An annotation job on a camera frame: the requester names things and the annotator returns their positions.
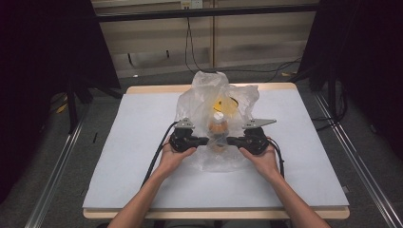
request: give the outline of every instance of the gray carpet floor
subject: gray carpet floor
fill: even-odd
[[[273,69],[277,65],[242,66],[242,69]],[[296,71],[297,65],[285,71]],[[273,73],[226,71],[230,83],[261,83],[269,80]],[[162,75],[121,79],[124,93],[130,86],[182,85],[190,84],[190,71]],[[272,82],[285,82],[289,78],[278,75]],[[314,93],[307,80],[297,83],[298,91],[312,118],[322,117]],[[116,117],[120,100],[108,97],[98,90],[91,90],[93,103],[84,119],[80,137],[69,157],[65,172],[43,220],[41,227],[96,227],[107,220],[84,218],[82,205],[86,190],[101,155],[106,137]],[[316,127],[326,123],[315,122]],[[392,202],[398,215],[403,215],[403,162],[393,153],[385,139],[370,128],[371,122],[357,106],[349,100],[349,109],[341,121],[352,140],[357,153],[366,163],[379,186]],[[45,125],[41,146],[24,176],[14,185],[9,197],[0,205],[0,228],[24,227],[38,200],[54,164],[65,145],[69,128],[68,112],[53,113]],[[342,186],[347,186],[346,196],[351,204],[351,215],[344,220],[329,220],[333,227],[388,227],[377,206],[360,180],[354,167],[343,151],[332,128],[318,132],[326,153]]]

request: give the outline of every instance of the person's left arm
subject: person's left arm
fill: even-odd
[[[157,195],[163,181],[181,164],[182,160],[193,154],[196,148],[190,148],[183,153],[173,152],[170,144],[163,147],[160,164],[145,182],[140,191],[109,223],[109,228],[141,227],[145,214]]]

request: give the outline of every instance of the white board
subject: white board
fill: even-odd
[[[253,116],[278,121],[263,129],[279,144],[287,182],[311,206],[348,205],[297,90],[259,93]],[[174,121],[180,95],[124,95],[84,208],[120,209],[137,193],[164,132]],[[151,206],[159,210],[279,207],[274,190],[251,163],[228,173],[202,172],[183,163],[164,181]]]

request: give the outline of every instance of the translucent plastic bag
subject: translucent plastic bag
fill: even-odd
[[[189,118],[195,125],[193,135],[208,137],[207,146],[185,162],[208,172],[231,172],[247,164],[236,146],[226,143],[227,136],[242,136],[243,124],[252,119],[252,109],[259,98],[256,85],[228,84],[223,73],[198,72],[192,87],[178,99],[176,121]]]

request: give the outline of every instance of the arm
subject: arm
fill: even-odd
[[[168,143],[163,147],[160,164],[148,181],[130,202],[110,222],[109,228],[141,227],[145,214],[157,195],[163,181],[181,164],[182,160],[196,151],[190,148],[183,153],[174,153]]]
[[[297,228],[330,227],[325,220],[299,197],[279,173],[276,163],[276,152],[272,145],[269,145],[261,156],[254,156],[244,148],[241,148],[240,152],[272,184],[285,211]]]

